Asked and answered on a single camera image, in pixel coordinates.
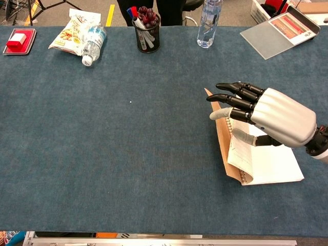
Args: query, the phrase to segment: table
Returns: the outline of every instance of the table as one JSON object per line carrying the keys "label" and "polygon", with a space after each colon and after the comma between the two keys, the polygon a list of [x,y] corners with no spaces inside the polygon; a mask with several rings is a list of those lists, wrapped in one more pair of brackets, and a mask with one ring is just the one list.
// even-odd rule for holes
{"label": "table", "polygon": [[[136,49],[132,28],[108,28],[93,67],[48,45],[0,56],[2,230],[328,236],[328,166],[294,153],[302,182],[242,187],[226,176],[204,87],[244,81],[284,92],[326,124],[326,40],[264,60],[219,27],[163,27],[161,48]],[[4,48],[12,28],[0,27]]]}

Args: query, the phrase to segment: chair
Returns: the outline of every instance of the chair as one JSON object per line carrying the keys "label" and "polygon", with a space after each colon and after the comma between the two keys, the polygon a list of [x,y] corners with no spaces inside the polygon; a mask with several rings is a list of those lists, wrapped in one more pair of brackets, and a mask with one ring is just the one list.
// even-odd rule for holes
{"label": "chair", "polygon": [[199,8],[203,4],[204,0],[187,0],[186,4],[184,5],[183,12],[182,12],[182,19],[183,24],[186,26],[187,21],[190,20],[195,23],[196,27],[198,27],[197,22],[189,16],[186,16],[186,12],[194,11],[195,9]]}

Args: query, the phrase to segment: chip bag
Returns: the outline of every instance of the chip bag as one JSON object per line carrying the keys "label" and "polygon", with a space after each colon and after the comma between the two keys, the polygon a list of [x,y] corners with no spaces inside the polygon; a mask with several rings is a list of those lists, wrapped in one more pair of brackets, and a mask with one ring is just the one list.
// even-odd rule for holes
{"label": "chip bag", "polygon": [[0,246],[13,246],[25,238],[23,231],[0,231]]}
{"label": "chip bag", "polygon": [[100,23],[101,14],[70,9],[71,20],[49,46],[75,55],[82,55],[85,35],[89,28]]}

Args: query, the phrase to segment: prosthetic hand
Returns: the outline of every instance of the prosthetic hand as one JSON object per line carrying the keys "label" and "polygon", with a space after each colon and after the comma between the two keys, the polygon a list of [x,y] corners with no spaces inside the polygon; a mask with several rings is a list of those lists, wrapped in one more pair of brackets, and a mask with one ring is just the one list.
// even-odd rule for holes
{"label": "prosthetic hand", "polygon": [[309,155],[328,163],[328,127],[317,127],[315,112],[272,88],[261,89],[246,83],[219,83],[216,87],[240,98],[226,94],[209,96],[207,101],[232,106],[214,111],[210,119],[230,117],[253,124],[267,134],[255,137],[234,129],[237,138],[254,146],[306,146]]}

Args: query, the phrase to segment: red tray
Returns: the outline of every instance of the red tray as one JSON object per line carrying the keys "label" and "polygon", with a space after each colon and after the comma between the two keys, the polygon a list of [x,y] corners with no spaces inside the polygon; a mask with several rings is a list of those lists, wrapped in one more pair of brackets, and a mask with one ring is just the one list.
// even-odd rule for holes
{"label": "red tray", "polygon": [[8,46],[5,47],[3,54],[4,55],[27,55],[33,45],[35,36],[36,36],[36,30],[34,28],[15,28],[9,39],[15,34],[15,33],[23,33],[26,35],[26,39],[23,43],[23,46],[19,48],[9,48]]}

